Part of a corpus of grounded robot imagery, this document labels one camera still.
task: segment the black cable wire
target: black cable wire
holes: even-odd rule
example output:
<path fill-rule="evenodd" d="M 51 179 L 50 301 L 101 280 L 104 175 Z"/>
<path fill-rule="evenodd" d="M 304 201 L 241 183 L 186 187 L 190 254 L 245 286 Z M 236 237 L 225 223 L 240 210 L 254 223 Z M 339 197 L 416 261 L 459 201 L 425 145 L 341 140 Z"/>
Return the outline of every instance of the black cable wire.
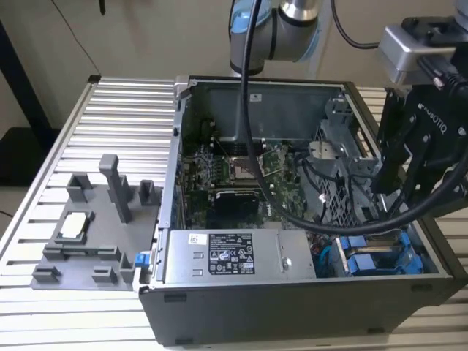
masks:
<path fill-rule="evenodd" d="M 320 194 L 322 194 L 322 190 L 320 190 L 320 188 L 318 187 L 318 185 L 316 185 L 316 183 L 312 180 L 312 178 L 310 178 L 310 174 L 309 174 L 309 171 L 307 170 L 306 168 L 306 159 L 303 159 L 302 160 L 302 170 L 304 171 L 304 174 L 306 175 L 306 178 L 307 178 L 307 181 L 310 183 L 310 185 L 312 186 L 312 188 L 314 188 L 314 190 L 316 192 Z"/>
<path fill-rule="evenodd" d="M 321 178 L 325 179 L 326 181 L 332 181 L 334 183 L 337 183 L 337 182 L 342 181 L 344 179 L 343 177 L 336 178 L 336 177 L 331 177 L 331 176 L 329 176 L 327 174 L 324 174 L 324 173 L 320 172 L 319 170 L 316 170 L 314 168 L 314 166 L 312 166 L 312 164 L 309 162 L 308 159 L 304 159 L 304 161 L 306 163 L 307 168 L 309 168 L 310 171 L 313 174 L 315 174 L 317 177 L 321 177 Z"/>
<path fill-rule="evenodd" d="M 99 68 L 97 68 L 96 64 L 94 63 L 93 59 L 90 57 L 90 55 L 88 54 L 88 51 L 86 51 L 86 49 L 81 45 L 80 43 L 80 40 L 78 40 L 78 38 L 76 37 L 72 27 L 70 26 L 70 24 L 68 23 L 67 19 L 65 18 L 63 12 L 60 10 L 59 6 L 57 6 L 55 0 L 50 0 L 50 2 L 52 2 L 53 6 L 55 6 L 55 8 L 57 9 L 58 13 L 60 14 L 60 16 L 62 17 L 62 19 L 64 20 L 65 24 L 67 25 L 68 29 L 70 30 L 70 32 L 72 33 L 72 36 L 73 38 L 75 38 L 75 41 L 76 43 L 80 46 L 81 50 L 83 50 L 83 52 L 85 53 L 86 56 L 88 56 L 88 59 L 89 61 L 92 63 L 92 65 L 94 66 L 94 68 L 96 69 L 97 73 L 99 75 L 101 75 L 101 72 L 99 71 Z"/>
<path fill-rule="evenodd" d="M 338 14 L 336 13 L 336 4 L 335 0 L 331 0 L 331 14 L 333 16 L 333 20 L 335 21 L 336 29 L 338 29 L 338 32 L 341 34 L 343 39 L 351 46 L 353 46 L 356 49 L 361 49 L 361 50 L 371 50 L 371 49 L 377 49 L 379 47 L 378 42 L 369 42 L 369 43 L 360 43 L 356 42 L 353 39 L 346 34 L 346 32 L 343 29 L 343 26 L 341 25 Z"/>
<path fill-rule="evenodd" d="M 381 213 L 380 213 L 379 206 L 378 206 L 378 204 L 376 203 L 375 199 L 373 199 L 373 198 L 367 193 L 367 191 L 364 190 L 364 188 L 355 180 L 355 175 L 354 175 L 354 174 L 350 174 L 350 179 L 351 179 L 351 181 L 354 183 L 354 185 L 356 186 L 356 188 L 358 188 L 358 190 L 361 192 L 361 194 L 364 195 L 364 197 L 365 197 L 372 205 L 374 205 L 375 210 L 377 211 L 377 213 L 378 213 L 378 215 L 379 215 L 379 219 L 380 219 Z"/>
<path fill-rule="evenodd" d="M 9 214 L 8 212 L 2 211 L 2 210 L 0 210 L 0 214 L 3 214 L 3 215 L 5 215 L 5 216 L 7 216 L 9 218 L 13 218 L 12 214 Z"/>
<path fill-rule="evenodd" d="M 258 165 L 249 118 L 249 62 L 250 54 L 252 52 L 255 23 L 257 22 L 260 5 L 261 0 L 254 0 L 254 5 L 252 6 L 252 11 L 250 12 L 249 26 L 247 27 L 241 71 L 241 111 L 244 128 L 246 130 L 246 146 L 252 171 L 257 177 L 257 182 L 263 191 L 265 199 L 271 204 L 278 215 L 284 217 L 295 226 L 310 230 L 316 234 L 328 234 L 336 236 L 378 234 L 402 227 L 422 217 L 423 215 L 427 214 L 434 206 L 436 206 L 438 202 L 445 196 L 445 194 L 453 191 L 453 188 L 455 188 L 455 186 L 461 181 L 461 179 L 468 171 L 468 148 L 466 149 L 465 153 L 460 159 L 460 162 L 457 164 L 453 172 L 449 175 L 447 181 L 443 182 L 438 188 L 436 188 L 432 194 L 418 203 L 415 207 L 412 207 L 407 211 L 400 213 L 398 216 L 391 219 L 386 219 L 382 222 L 368 223 L 358 227 L 334 227 L 329 224 L 317 224 L 306 221 L 302 218 L 294 216 L 289 211 L 286 211 L 281 205 L 279 205 L 274 196 L 271 194 L 269 185 L 267 185 L 265 179 L 263 178 L 262 170 Z"/>
<path fill-rule="evenodd" d="M 312 178 L 310 178 L 310 174 L 309 174 L 309 171 L 307 170 L 307 166 L 306 166 L 306 159 L 302 159 L 302 170 L 304 171 L 304 174 L 306 175 L 307 181 L 309 182 L 311 187 L 314 188 L 314 190 L 320 196 L 322 194 L 322 190 L 320 190 L 318 185 L 316 185 L 316 183 L 312 180 Z M 326 213 L 327 213 L 327 203 L 323 203 L 322 204 L 322 214 L 320 214 L 319 223 L 323 222 L 323 219 L 325 218 Z"/>
<path fill-rule="evenodd" d="M 231 1 L 231 10 L 229 10 L 229 23 L 227 24 L 227 33 L 229 34 L 229 41 L 231 41 L 231 21 L 233 20 L 235 0 Z"/>
<path fill-rule="evenodd" d="M 325 218 L 325 214 L 327 213 L 327 204 L 326 203 L 323 203 L 323 207 L 322 207 L 322 214 L 320 214 L 320 223 L 323 223 L 323 219 Z"/>

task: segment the blue clip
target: blue clip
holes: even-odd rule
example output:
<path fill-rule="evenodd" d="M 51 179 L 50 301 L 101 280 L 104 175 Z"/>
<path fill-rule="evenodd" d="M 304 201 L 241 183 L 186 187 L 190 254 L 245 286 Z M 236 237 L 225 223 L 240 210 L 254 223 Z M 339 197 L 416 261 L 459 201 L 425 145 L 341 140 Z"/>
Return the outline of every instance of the blue clip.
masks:
<path fill-rule="evenodd" d="M 149 267 L 149 254 L 136 254 L 135 267 L 148 268 Z"/>

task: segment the motherboard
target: motherboard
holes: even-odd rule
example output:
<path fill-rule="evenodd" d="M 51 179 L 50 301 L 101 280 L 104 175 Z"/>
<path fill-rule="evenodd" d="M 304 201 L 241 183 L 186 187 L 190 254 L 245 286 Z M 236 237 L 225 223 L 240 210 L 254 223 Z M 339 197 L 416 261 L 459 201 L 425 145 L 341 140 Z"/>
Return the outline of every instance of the motherboard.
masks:
<path fill-rule="evenodd" d="M 215 137 L 184 158 L 184 199 L 189 229 L 278 228 L 286 223 L 265 201 L 249 158 Z M 262 140 L 257 156 L 272 194 L 296 216 L 311 211 L 294 164 L 291 145 Z"/>

